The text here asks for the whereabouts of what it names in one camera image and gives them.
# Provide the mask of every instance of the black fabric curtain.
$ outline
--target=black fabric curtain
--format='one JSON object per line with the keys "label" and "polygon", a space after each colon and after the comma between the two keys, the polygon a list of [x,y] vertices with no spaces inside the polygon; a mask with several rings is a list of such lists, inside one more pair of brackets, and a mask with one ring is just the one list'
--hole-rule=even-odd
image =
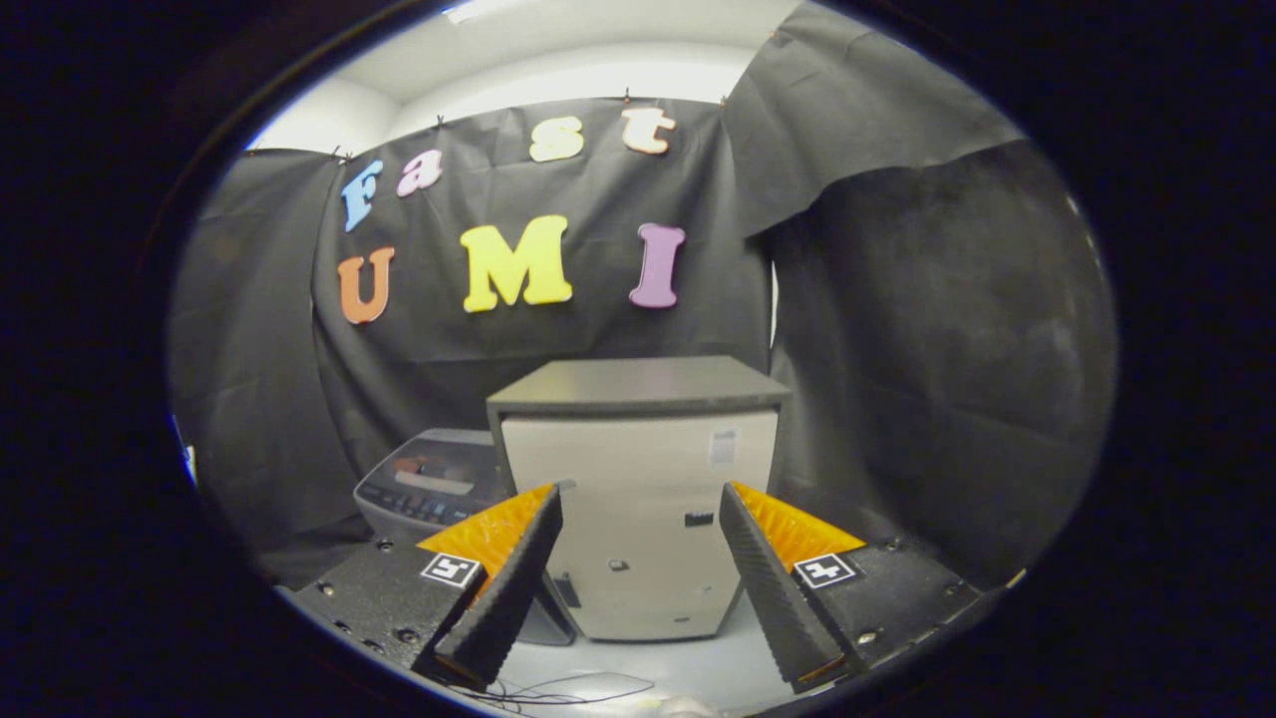
{"label": "black fabric curtain", "polygon": [[1113,402],[1113,300],[1050,163],[912,50],[814,4],[725,111],[775,259],[782,496],[1005,583],[1063,528]]}
{"label": "black fabric curtain", "polygon": [[[621,112],[643,107],[676,121],[664,153],[623,140]],[[535,161],[554,117],[578,119],[583,147]],[[401,195],[431,149],[438,179]],[[369,195],[353,222],[351,193]],[[494,226],[513,250],[546,216],[567,222],[570,298],[467,311],[462,235]],[[646,223],[685,232],[671,307],[629,297]],[[364,259],[375,304],[387,247],[384,309],[352,321],[339,267]],[[921,56],[810,4],[725,107],[549,102],[346,162],[245,156],[195,227],[172,315],[200,480],[290,585],[369,538],[351,491],[408,437],[487,429],[486,397],[551,358],[693,353],[794,390],[781,499],[870,541],[903,528],[1003,583],[1079,500],[1115,383],[1111,298],[1049,162]]]}
{"label": "black fabric curtain", "polygon": [[[623,111],[658,107],[676,121],[669,149],[635,152],[621,140]],[[536,162],[540,122],[578,117],[579,154]],[[441,150],[441,175],[399,198],[398,167]],[[367,217],[345,231],[339,190],[382,161]],[[486,430],[485,400],[555,357],[727,353],[767,371],[771,278],[762,251],[735,232],[732,156],[717,105],[578,99],[514,107],[448,122],[387,143],[345,166],[325,208],[314,273],[315,341],[325,397],[346,454],[362,476],[426,429]],[[540,216],[567,219],[561,261],[572,297],[466,311],[467,249],[459,237],[493,224],[513,249]],[[674,263],[678,302],[633,304],[644,223],[685,231]],[[366,324],[342,314],[337,264],[393,246],[389,298]],[[365,287],[371,272],[364,269]]]}

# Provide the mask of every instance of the letter m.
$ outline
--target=letter m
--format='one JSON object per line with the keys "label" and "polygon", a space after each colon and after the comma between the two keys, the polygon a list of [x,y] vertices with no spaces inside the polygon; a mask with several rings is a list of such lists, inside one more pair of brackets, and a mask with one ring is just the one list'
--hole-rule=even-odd
{"label": "letter m", "polygon": [[466,311],[487,311],[496,306],[496,291],[505,304],[518,301],[518,289],[527,278],[523,301],[551,304],[572,298],[572,284],[563,278],[563,232],[567,217],[547,214],[527,223],[513,251],[494,226],[475,227],[461,235],[470,251],[470,296]]}

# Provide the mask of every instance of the orange letter u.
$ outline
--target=orange letter u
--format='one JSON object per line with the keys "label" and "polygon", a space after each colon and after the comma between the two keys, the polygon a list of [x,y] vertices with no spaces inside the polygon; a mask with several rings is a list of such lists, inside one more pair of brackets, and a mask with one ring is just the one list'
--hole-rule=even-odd
{"label": "orange letter u", "polygon": [[385,302],[390,297],[390,256],[394,256],[393,246],[383,246],[367,256],[373,263],[370,301],[359,297],[359,269],[364,265],[364,258],[351,256],[337,264],[337,275],[341,277],[341,311],[350,323],[366,324],[385,310]]}

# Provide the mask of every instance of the ceiling light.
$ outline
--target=ceiling light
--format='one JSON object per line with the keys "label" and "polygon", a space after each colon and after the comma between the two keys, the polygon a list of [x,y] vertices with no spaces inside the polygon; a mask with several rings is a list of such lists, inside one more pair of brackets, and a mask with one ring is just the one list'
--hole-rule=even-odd
{"label": "ceiling light", "polygon": [[526,1],[527,0],[471,0],[470,3],[457,5],[456,8],[448,8],[443,11],[443,14],[452,20],[452,24],[461,24],[466,20],[472,20],[478,15],[504,10],[505,8]]}

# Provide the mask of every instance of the white wall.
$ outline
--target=white wall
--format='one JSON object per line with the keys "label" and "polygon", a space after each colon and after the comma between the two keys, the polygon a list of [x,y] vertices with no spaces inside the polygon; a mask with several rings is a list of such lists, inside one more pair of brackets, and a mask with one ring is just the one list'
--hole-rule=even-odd
{"label": "white wall", "polygon": [[385,94],[339,78],[320,82],[290,105],[249,147],[355,154],[385,140],[401,106]]}
{"label": "white wall", "polygon": [[459,78],[404,105],[341,78],[329,78],[279,114],[249,147],[288,147],[359,154],[444,121],[577,97],[669,97],[717,102],[730,94],[755,50],[634,42],[553,52]]}
{"label": "white wall", "polygon": [[554,99],[667,97],[717,102],[730,94],[755,50],[635,42],[581,47],[458,79],[403,106],[385,139],[444,121]]}

